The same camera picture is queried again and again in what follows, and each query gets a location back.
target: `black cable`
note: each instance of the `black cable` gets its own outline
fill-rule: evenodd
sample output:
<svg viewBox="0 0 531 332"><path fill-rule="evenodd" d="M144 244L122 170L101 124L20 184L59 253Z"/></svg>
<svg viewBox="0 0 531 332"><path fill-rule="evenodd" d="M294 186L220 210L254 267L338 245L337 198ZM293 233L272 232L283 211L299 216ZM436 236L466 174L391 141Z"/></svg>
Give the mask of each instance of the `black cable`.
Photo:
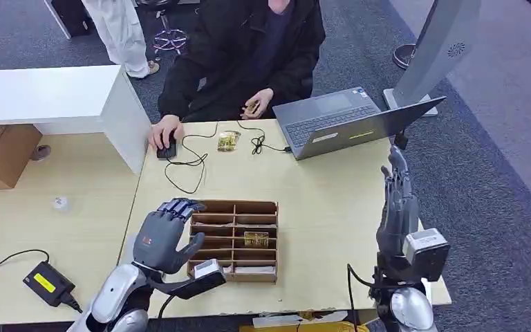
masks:
<svg viewBox="0 0 531 332"><path fill-rule="evenodd" d="M357 325L359 323L359 317L357 316L357 313L355 312L355 305L353 303L353 292L351 290L351 275L353 275L356 280L364 284L365 286L368 286L369 288L374 289L394 289L394 288L404 288L404 287L410 287L410 284L401 284L401 285L392 285L392 286L386 286L386 285L376 285L372 284L371 282L366 282L363 279L360 278L357 273L353 270L353 267L351 264L347 264L347 288L349 289L349 302L351 303L351 313L353 315L353 328L354 331L357 331Z"/></svg>
<svg viewBox="0 0 531 332"><path fill-rule="evenodd" d="M162 316L164 315L164 310L166 309L168 304L173 300L173 298L175 298L174 295L170 295L170 297L166 299L164 304L162 304L162 307L160 308L160 312L158 313L158 319L162 319Z"/></svg>
<svg viewBox="0 0 531 332"><path fill-rule="evenodd" d="M218 122L214 125L214 133L210 136L206 136L206 135L186 135L182 138L182 142L181 142L181 145L183 148L185 148L186 150L190 151L193 153L193 155L196 156L196 159L195 160L191 160L191 161L170 161L168 160L168 164L166 165L166 168L164 168L164 176L168 179L168 181L170 181L170 183L176 187L178 190L180 190L181 192L184 192L186 194L195 194L196 191L198 190L198 187L201 186L201 182L203 181L203 175L205 173L205 159L209 156L209 154L203 154L202 156L200 156L199 154L197 154L196 152L194 152L192 149L190 149L189 147L187 147L185 144L184 144L184 140L186 138L189 138L189 137L199 137L199 138L213 138L215 135L216 135L216 128L218 127ZM199 165L202 165L203 168L201 170L201 175L198 177L198 183L196 184L196 187L194 188L194 190L192 191L188 191L186 189L183 189L181 188L179 185L177 185L175 182L173 182L170 177L168 176L168 167L170 165L185 165L185 166L192 166L192 167L196 167L196 166L199 166Z"/></svg>
<svg viewBox="0 0 531 332"><path fill-rule="evenodd" d="M262 151L262 147L268 147L272 150L275 150L275 151L280 151L280 152L289 152L290 151L290 147L285 147L283 149L277 149L275 147L271 147L270 145L266 145L264 144L264 142L266 141L266 132L263 131L262 128L252 128L252 127L244 127L241 122L239 122L239 120L237 120L237 124L245 129L245 130L257 130L257 131L260 131L261 132L261 135L260 136L257 136L255 138L252 138L251 139L251 143L253 144L253 151L251 152L251 154L260 154L261 151Z"/></svg>
<svg viewBox="0 0 531 332"><path fill-rule="evenodd" d="M349 302L351 303L351 315L353 316L353 331L356 332L359 323L359 317L355 312L355 304L353 302L353 292L351 290L351 271L353 271L353 268L351 268L350 264L347 264L347 288L349 288Z"/></svg>
<svg viewBox="0 0 531 332"><path fill-rule="evenodd" d="M25 254L26 252L41 252L41 253L45 254L45 256L46 256L45 262L46 263L50 262L50 254L48 254L46 251L44 251L42 249L27 249L27 250L19 251L19 252L16 252L15 254L11 254L11 255L5 257L5 259L0 261L0 265L5 263L9 258L15 257L17 255Z"/></svg>
<svg viewBox="0 0 531 332"><path fill-rule="evenodd" d="M78 301L76 301L76 299L72 296L72 294L70 293L62 294L60 298L60 302L78 311L79 313L82 313L82 309L80 308Z"/></svg>

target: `mouse cable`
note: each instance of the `mouse cable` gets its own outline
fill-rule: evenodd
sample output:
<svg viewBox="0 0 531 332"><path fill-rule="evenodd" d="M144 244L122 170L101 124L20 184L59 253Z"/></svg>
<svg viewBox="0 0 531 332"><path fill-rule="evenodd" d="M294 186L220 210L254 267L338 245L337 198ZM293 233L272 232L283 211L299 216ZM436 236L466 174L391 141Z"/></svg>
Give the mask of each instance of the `mouse cable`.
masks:
<svg viewBox="0 0 531 332"><path fill-rule="evenodd" d="M42 249L27 249L27 250L23 250L23 251L18 251L15 254L11 254L11 255L5 257L2 261L0 261L0 265L5 263L10 258L13 258L13 257L15 257L17 255L25 254L27 252L41 252L41 253L43 253L46 256L45 262L46 263L50 262L50 254L48 254L45 250L42 250Z"/></svg>
<svg viewBox="0 0 531 332"><path fill-rule="evenodd" d="M241 124L241 122L239 122L239 120L237 120L237 124L241 128L243 128L245 130L257 130L257 131L261 132L260 136L257 136L255 138L251 139L251 143L253 144L253 151L251 152L251 154L261 154L261 152L263 150L262 147L267 147L267 148L270 148L272 150L280 151L280 152L290 152L290 151L292 151L290 147L285 147L283 149L277 149L275 147L271 147L270 145L264 144L264 142L266 141L266 132L262 128L244 127Z"/></svg>
<svg viewBox="0 0 531 332"><path fill-rule="evenodd" d="M170 160L168 160L168 164L166 165L166 168L164 168L164 176L168 179L168 181L170 181L170 183L174 187L176 187L181 192L184 192L184 193L189 194L189 195L192 195L192 194L196 193L196 191L198 190L198 187L201 186L201 182L203 181L203 175L205 173L205 159L209 156L209 154L203 154L202 156L197 154L195 151L193 151L192 149L190 149L189 147L187 147L184 144L184 140L186 138L189 138L189 137L213 138L216 135L216 128L217 127L218 127L218 121L214 125L214 133L212 135L192 134L192 135L186 135L186 136L182 137L182 142L180 144L182 145L183 148L185 148L186 150L192 152L192 154L196 156L196 159L191 160L191 161L170 161ZM189 190L183 189L182 187L177 185L174 181L172 181L172 179L170 179L170 177L168 176L168 167L170 165L176 165L176 166L184 165L184 166L192 166L192 167L197 167L199 165L203 166L203 168L201 169L201 175L198 177L198 182L197 182L196 187L194 188L194 190L189 191Z"/></svg>

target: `chair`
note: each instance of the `chair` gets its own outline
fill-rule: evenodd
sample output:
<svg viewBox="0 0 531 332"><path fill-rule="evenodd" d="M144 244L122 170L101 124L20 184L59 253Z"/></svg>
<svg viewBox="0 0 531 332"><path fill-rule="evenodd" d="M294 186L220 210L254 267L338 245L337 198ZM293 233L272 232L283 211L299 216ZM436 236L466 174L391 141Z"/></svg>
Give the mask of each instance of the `chair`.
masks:
<svg viewBox="0 0 531 332"><path fill-rule="evenodd" d="M186 34L179 29L170 28L167 14L172 11L180 0L136 0L139 8L150 12L157 12L162 20L164 30L154 36L152 47L155 48L156 61L160 60L160 51L175 50L181 54L180 49L186 44Z"/></svg>

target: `laptop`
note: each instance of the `laptop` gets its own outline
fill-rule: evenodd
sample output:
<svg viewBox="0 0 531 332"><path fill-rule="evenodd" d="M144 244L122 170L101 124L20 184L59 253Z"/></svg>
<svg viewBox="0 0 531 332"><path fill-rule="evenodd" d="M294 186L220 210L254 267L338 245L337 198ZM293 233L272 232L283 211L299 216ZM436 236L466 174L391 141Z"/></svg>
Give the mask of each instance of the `laptop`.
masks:
<svg viewBox="0 0 531 332"><path fill-rule="evenodd" d="M362 87L273 107L297 160L395 135L445 97L382 112Z"/></svg>

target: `shoe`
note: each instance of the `shoe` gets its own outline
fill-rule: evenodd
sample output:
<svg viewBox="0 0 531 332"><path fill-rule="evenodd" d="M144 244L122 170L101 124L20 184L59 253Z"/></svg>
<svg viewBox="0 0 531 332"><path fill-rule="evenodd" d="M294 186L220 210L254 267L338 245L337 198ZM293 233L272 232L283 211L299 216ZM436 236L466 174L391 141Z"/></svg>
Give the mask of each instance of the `shoe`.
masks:
<svg viewBox="0 0 531 332"><path fill-rule="evenodd" d="M147 66L149 66L149 74L147 75L155 74L160 70L160 65L151 60L147 62Z"/></svg>

